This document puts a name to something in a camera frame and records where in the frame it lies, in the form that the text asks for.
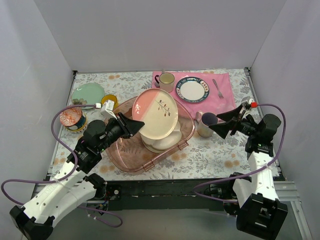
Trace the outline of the pink transparent plastic bin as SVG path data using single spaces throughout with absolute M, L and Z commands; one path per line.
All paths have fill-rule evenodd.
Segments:
M 133 104 L 138 96 L 127 100 L 115 109 L 116 113 L 123 113 L 126 117 L 133 120 Z M 146 172 L 156 164 L 187 147 L 189 140 L 195 132 L 195 123 L 191 114 L 183 105 L 175 100 L 178 108 L 178 120 L 182 137 L 174 146 L 159 154 L 148 150 L 141 139 L 140 131 L 131 138 L 118 139 L 107 149 L 110 160 L 117 168 L 128 173 Z

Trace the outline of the pink cream floral plate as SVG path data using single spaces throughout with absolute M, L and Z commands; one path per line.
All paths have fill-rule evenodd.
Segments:
M 179 118 L 174 98 L 159 88 L 143 91 L 132 106 L 132 119 L 144 122 L 139 133 L 151 140 L 167 137 L 175 128 Z

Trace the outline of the cream yellow floral plate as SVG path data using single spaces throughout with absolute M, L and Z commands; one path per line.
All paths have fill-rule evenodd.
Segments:
M 165 150 L 156 149 L 156 148 L 152 147 L 151 145 L 145 144 L 144 142 L 143 142 L 143 145 L 144 145 L 149 151 L 151 151 L 151 152 L 153 152 L 153 153 L 162 154 L 162 153 L 165 152 Z

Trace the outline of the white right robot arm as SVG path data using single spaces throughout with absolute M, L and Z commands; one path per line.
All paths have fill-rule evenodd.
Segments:
M 279 157 L 274 154 L 273 138 L 286 118 L 266 114 L 256 123 L 248 113 L 256 102 L 243 103 L 236 109 L 218 114 L 223 122 L 210 125 L 220 137 L 240 132 L 248 137 L 245 144 L 252 174 L 233 175 L 226 186 L 227 195 L 237 199 L 236 228 L 263 240 L 274 240 L 287 217 L 288 207 L 276 193 L 271 165 Z

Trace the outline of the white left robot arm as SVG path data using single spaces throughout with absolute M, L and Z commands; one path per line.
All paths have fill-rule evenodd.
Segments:
M 144 122 L 121 112 L 107 123 L 91 121 L 53 182 L 22 206 L 10 210 L 14 225 L 28 240 L 46 240 L 58 222 L 75 208 L 93 198 L 103 199 L 107 183 L 91 170 L 102 159 L 103 151 L 119 138 L 133 137 L 143 126 Z

